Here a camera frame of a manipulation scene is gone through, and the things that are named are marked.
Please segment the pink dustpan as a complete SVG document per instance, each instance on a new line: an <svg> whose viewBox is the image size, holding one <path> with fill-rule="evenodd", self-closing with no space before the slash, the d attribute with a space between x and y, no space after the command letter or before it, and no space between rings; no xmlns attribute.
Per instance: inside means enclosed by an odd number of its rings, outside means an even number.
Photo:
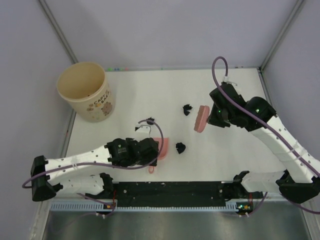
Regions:
<svg viewBox="0 0 320 240"><path fill-rule="evenodd" d="M155 140L158 143L158 150L160 152L159 157L158 157L158 161L161 161L163 159L166 158L167 153L168 153L168 149L169 149L169 138L165 137L163 139L163 143L162 143L162 139L160 137L153 137L153 140Z"/></svg>

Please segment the pink hand brush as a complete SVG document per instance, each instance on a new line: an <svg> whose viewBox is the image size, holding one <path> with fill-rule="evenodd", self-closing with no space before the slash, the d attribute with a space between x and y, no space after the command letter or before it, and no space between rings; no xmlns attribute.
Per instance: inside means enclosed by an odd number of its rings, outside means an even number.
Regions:
<svg viewBox="0 0 320 240"><path fill-rule="evenodd" d="M210 107L207 105L201 105L197 112L197 117L194 124L194 131L202 133L207 125L207 119L210 114Z"/></svg>

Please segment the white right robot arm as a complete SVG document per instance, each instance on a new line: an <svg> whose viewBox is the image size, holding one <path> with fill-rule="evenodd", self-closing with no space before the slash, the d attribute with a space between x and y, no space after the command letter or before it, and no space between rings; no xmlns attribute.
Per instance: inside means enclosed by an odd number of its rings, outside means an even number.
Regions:
<svg viewBox="0 0 320 240"><path fill-rule="evenodd" d="M238 109L217 88L209 94L213 106L207 123L220 128L229 128L232 125L244 128L264 143L285 167L283 171L277 172L242 171L233 179L234 194L239 198L245 198L253 192L279 193L296 204L318 196L320 162L289 133L277 116L276 110L259 96L245 101L230 83L222 83L221 88L235 103L273 130L269 130Z"/></svg>

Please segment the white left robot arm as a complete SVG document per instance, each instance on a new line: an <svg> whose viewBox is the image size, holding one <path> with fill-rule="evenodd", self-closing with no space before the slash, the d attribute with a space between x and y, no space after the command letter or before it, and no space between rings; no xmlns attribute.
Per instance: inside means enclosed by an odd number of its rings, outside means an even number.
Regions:
<svg viewBox="0 0 320 240"><path fill-rule="evenodd" d="M164 138L117 138L94 150L64 158L34 158L30 170L34 202L72 194L109 198L114 191L106 168L137 170L156 166Z"/></svg>

